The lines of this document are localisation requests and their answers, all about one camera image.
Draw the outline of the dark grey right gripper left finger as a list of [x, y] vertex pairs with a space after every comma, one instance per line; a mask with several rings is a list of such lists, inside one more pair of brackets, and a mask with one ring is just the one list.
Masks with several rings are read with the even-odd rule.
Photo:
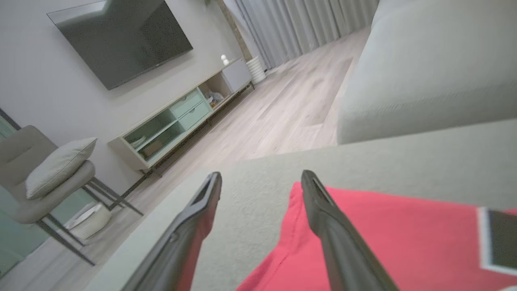
[[210, 234], [222, 188], [210, 173], [129, 278], [124, 291], [189, 291], [203, 240]]

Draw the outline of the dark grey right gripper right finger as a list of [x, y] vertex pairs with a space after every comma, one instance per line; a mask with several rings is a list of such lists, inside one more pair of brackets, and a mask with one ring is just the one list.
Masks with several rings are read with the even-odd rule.
[[333, 291], [397, 291], [398, 287], [349, 218], [311, 170], [301, 175], [309, 227], [321, 241]]

